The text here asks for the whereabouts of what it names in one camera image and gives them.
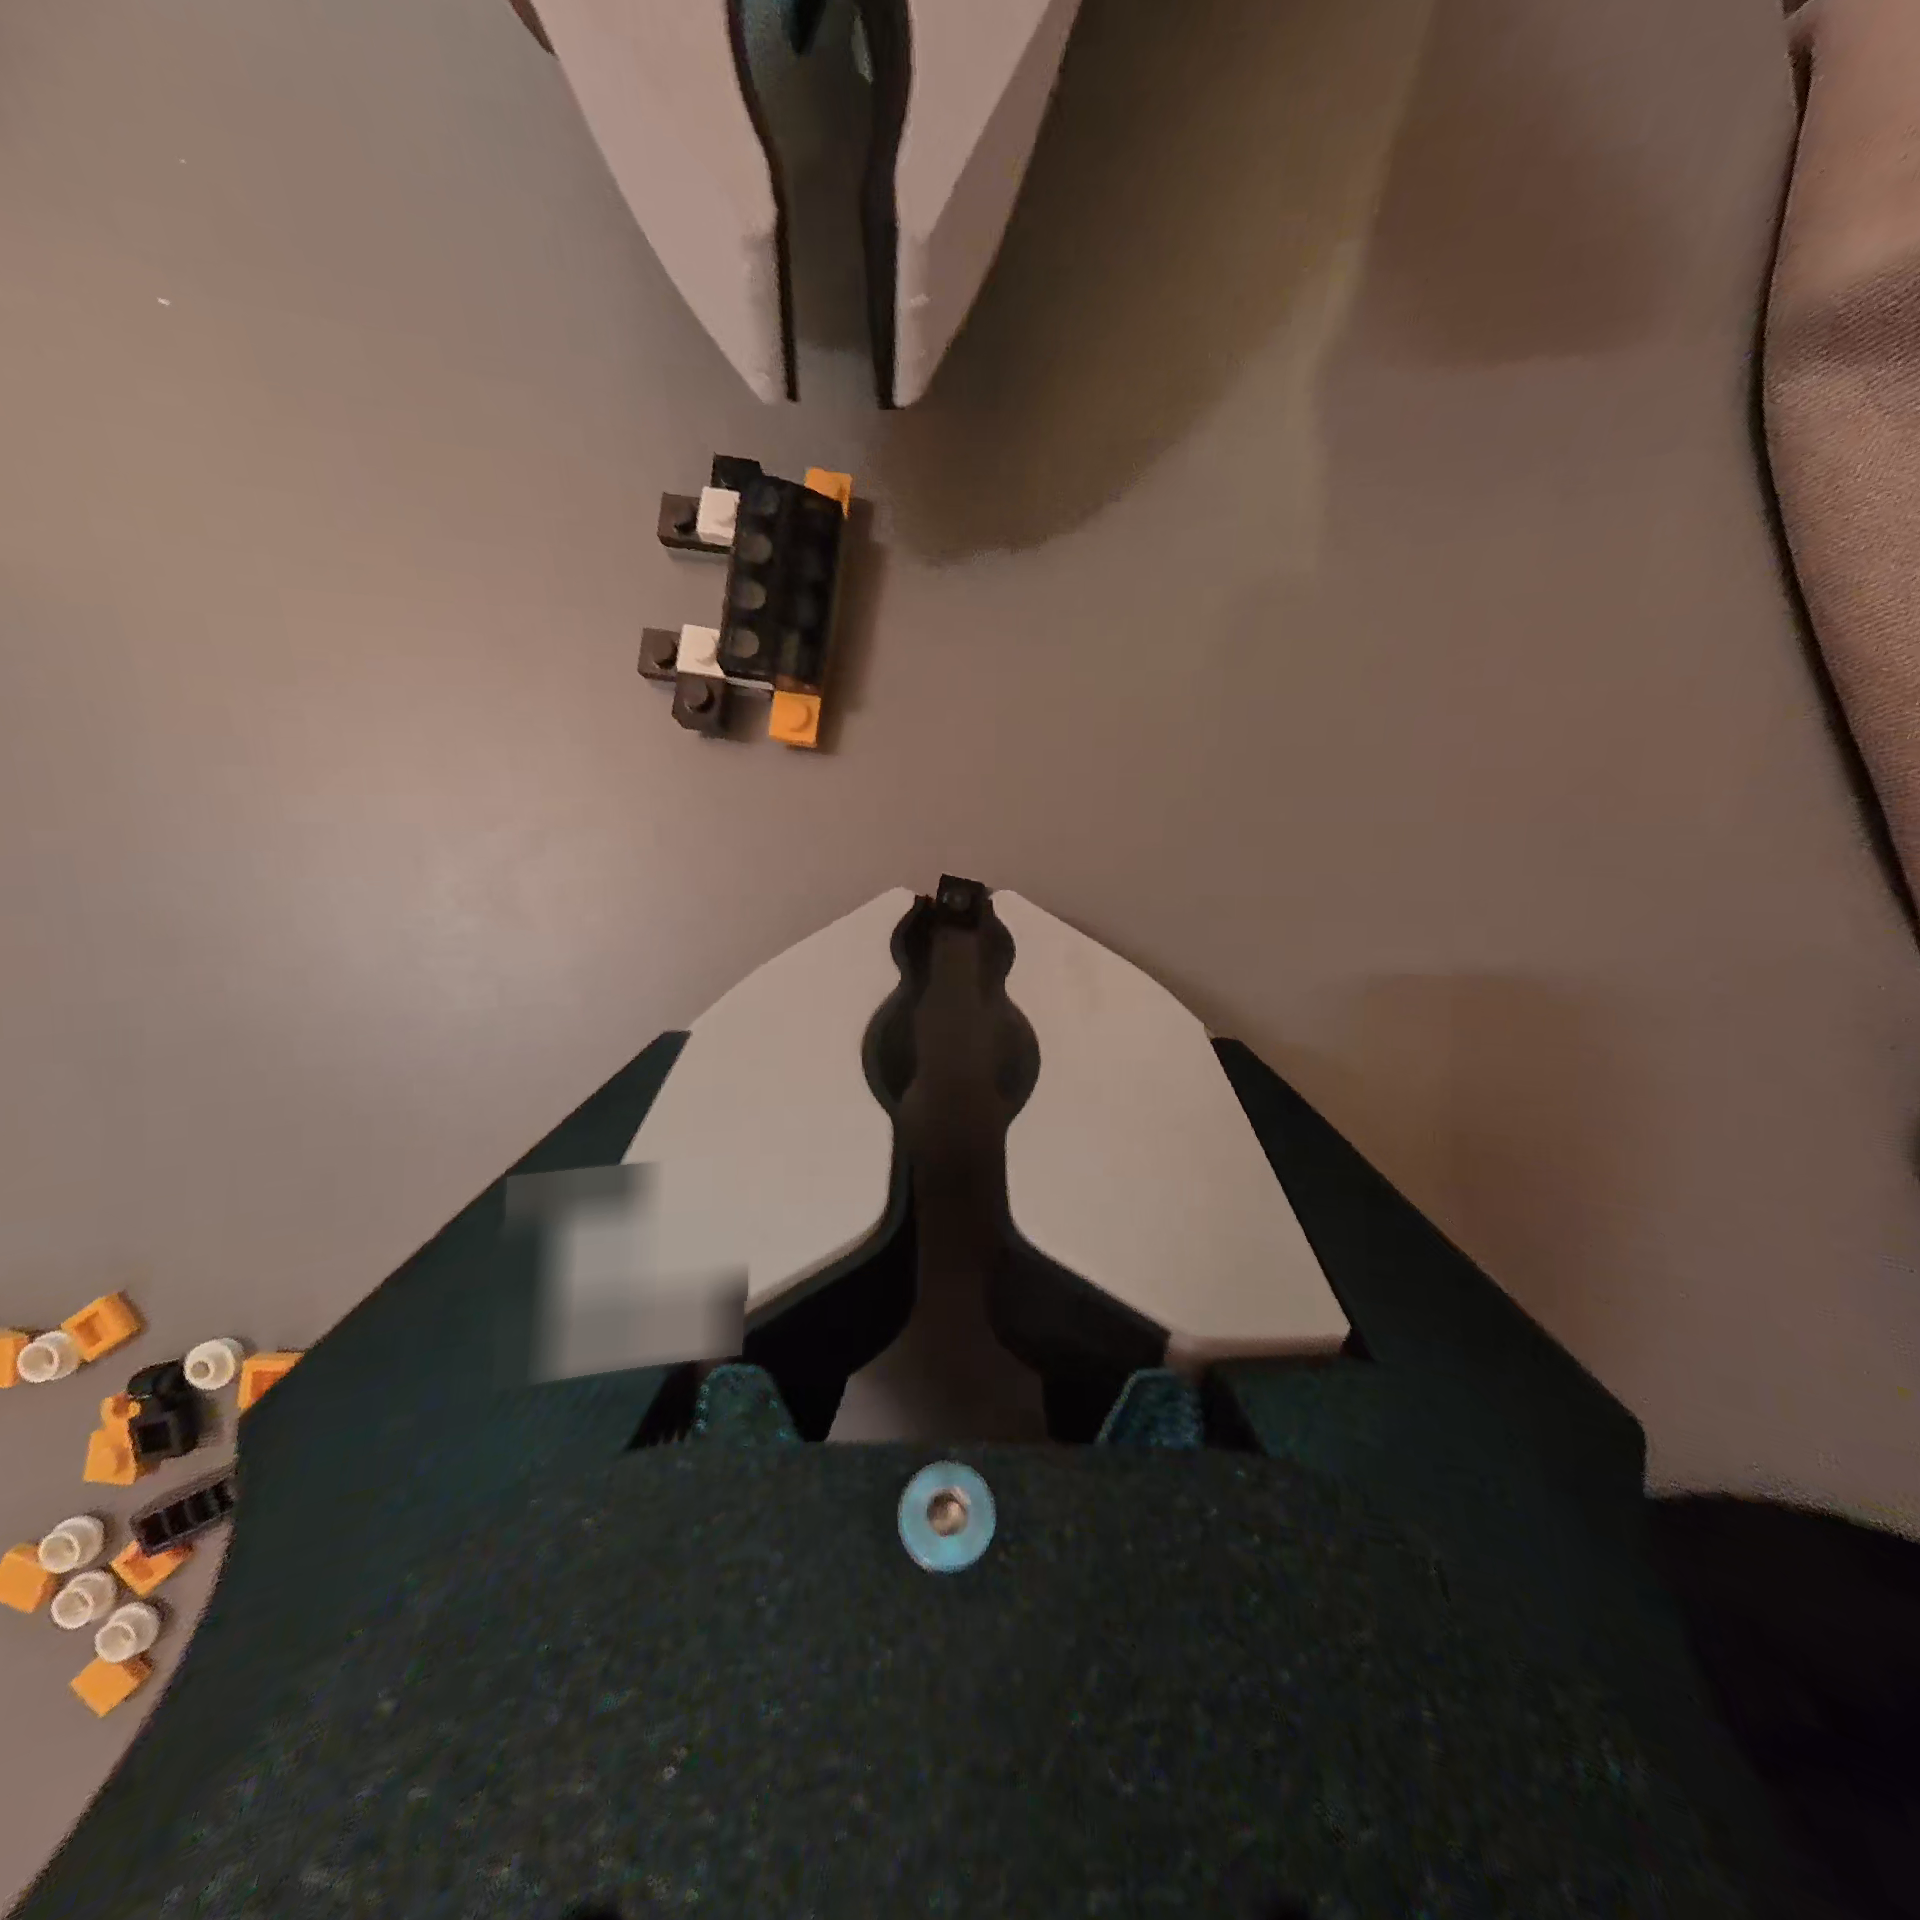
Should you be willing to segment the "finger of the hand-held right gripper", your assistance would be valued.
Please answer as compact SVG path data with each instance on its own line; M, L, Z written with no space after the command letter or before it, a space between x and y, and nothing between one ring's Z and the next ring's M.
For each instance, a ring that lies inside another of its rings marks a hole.
M796 404L783 197L741 0L551 0L551 64L681 305Z
M867 0L858 259L876 395L920 404L1024 186L1080 0Z

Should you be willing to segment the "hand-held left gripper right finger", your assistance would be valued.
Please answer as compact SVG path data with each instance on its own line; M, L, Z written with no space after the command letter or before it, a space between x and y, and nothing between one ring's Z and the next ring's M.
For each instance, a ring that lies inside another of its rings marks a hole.
M994 894L1038 1085L1006 1134L1013 1230L1157 1322L1167 1356L1325 1356L1356 1315L1237 1105L1208 1022L1038 899Z

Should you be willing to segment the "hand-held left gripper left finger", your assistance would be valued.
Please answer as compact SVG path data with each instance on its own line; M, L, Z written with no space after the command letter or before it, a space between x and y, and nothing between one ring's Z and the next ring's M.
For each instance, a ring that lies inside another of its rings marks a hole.
M837 916L692 1019L632 1165L666 1274L745 1274L745 1322L841 1274L892 1221L892 1116L867 1022L902 992L912 886Z

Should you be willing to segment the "small lego subassembly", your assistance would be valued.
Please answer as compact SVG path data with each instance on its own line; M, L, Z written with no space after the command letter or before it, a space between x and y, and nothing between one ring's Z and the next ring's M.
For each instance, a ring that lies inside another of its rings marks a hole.
M669 692L669 719L699 737L768 737L783 748L825 747L837 601L856 523L850 474L781 477L758 458L710 458L699 492L666 492L656 539L681 559L719 559L719 617L642 626L634 673Z

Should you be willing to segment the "pile of small lego pieces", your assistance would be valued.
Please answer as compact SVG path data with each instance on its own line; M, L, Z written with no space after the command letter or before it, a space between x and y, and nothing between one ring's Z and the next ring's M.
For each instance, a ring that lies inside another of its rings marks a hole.
M296 1363L298 1346L233 1329L137 1363L99 1398L79 1443L87 1504L34 1539L9 1539L0 1607L87 1647L67 1672L87 1717L119 1717L156 1679L161 1586L239 1504L239 1460L210 1460L210 1447L239 1443L239 1413Z

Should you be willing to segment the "beige sweatshirt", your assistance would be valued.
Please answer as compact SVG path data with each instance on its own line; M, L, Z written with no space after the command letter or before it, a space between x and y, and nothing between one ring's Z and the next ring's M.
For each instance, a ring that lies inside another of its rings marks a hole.
M1790 576L1920 894L1920 8L1790 15L1798 148L1764 305Z

